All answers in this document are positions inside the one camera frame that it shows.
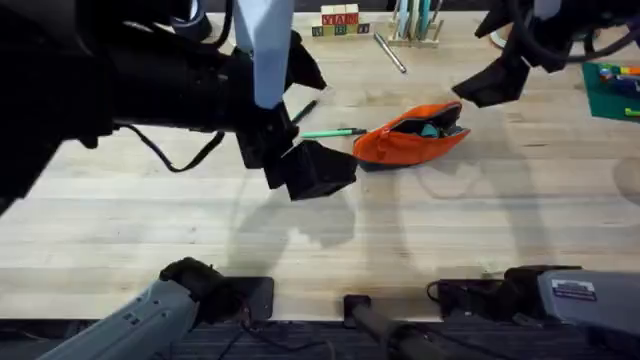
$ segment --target dark floor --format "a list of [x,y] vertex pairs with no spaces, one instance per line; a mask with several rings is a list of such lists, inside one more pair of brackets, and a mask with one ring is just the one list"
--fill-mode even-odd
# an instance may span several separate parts
[[[0,358],[34,359],[90,322],[54,322],[31,324],[0,321]],[[584,334],[570,326],[552,329],[498,325],[478,319],[465,319],[436,324],[418,324],[431,334],[433,343],[458,359],[524,359],[524,360],[622,360],[633,358],[620,352],[588,346]],[[290,347],[309,341],[329,341],[339,360],[383,360],[384,352],[366,334],[345,329],[341,323],[272,322],[261,324],[260,333]],[[229,342],[242,336],[224,356],[225,360],[261,359],[331,359],[330,350],[320,345],[299,353],[285,352],[243,333],[237,324],[202,325],[182,341],[167,346],[152,357],[154,360],[219,359]]]

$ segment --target wooden tabletop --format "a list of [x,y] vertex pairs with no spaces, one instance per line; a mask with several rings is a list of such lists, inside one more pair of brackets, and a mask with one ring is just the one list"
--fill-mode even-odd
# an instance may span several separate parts
[[[292,114],[320,98],[303,131],[372,129],[453,100],[453,85],[499,55],[473,36],[482,13],[443,13],[439,49],[396,50],[403,75],[371,36],[311,38],[318,17],[295,18],[331,85],[286,94]],[[621,34],[606,31],[596,45]],[[640,57],[627,48],[613,59]],[[0,219],[0,318],[103,317],[185,256],[225,275],[274,277],[276,319],[339,318],[345,294],[369,294],[392,316],[431,318],[428,282],[523,264],[640,270],[640,125],[591,117],[579,67],[532,71],[516,103],[465,102],[460,124],[471,135],[438,160],[358,170],[347,189],[296,203],[244,169],[233,136],[179,175],[127,130],[93,151],[69,142]],[[145,131],[177,164],[209,139]],[[322,140],[347,152],[352,141]]]

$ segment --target gray robot arm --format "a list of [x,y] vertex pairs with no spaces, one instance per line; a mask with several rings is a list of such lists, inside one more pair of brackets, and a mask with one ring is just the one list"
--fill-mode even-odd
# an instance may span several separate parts
[[586,270],[548,271],[538,277],[547,314],[577,326],[640,336],[640,275]]
[[238,313],[242,300],[227,279],[192,258],[172,263],[127,305],[39,359],[149,358],[199,322]]
[[39,359],[147,359],[193,328],[200,304],[189,295],[173,280],[156,280],[120,310]]

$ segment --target label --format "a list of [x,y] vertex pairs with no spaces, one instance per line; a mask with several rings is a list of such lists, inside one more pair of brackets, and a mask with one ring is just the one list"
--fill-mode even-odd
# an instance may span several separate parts
[[588,281],[551,279],[553,294],[573,300],[597,301],[596,288]]

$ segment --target marker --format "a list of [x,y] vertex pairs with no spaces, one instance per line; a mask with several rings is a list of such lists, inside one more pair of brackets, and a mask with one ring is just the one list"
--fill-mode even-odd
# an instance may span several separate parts
[[378,43],[378,45],[380,45],[382,50],[384,50],[387,56],[391,58],[391,61],[393,61],[393,64],[398,68],[398,70],[400,70],[401,73],[406,74],[407,68],[405,68],[404,65],[402,65],[402,62],[400,62],[400,59],[398,59],[396,54],[393,53],[393,51],[389,47],[389,44],[387,44],[387,42],[384,41],[382,36],[380,36],[380,34],[378,34],[377,32],[374,32],[373,38],[376,39],[376,42]]
[[308,103],[307,106],[305,106],[302,110],[300,110],[298,115],[296,115],[293,118],[293,120],[291,120],[291,122],[294,125],[299,123],[302,119],[304,119],[307,115],[309,115],[311,110],[313,110],[316,107],[316,105],[318,105],[318,100],[313,100],[310,103]]
[[365,129],[346,128],[346,129],[338,129],[338,130],[307,132],[307,133],[300,134],[300,137],[303,139],[313,139],[313,138],[319,138],[319,137],[362,135],[366,133],[367,133],[367,130]]
[[629,117],[640,117],[640,111],[634,111],[634,110],[631,110],[630,108],[624,109],[624,114],[625,116],[629,116]]

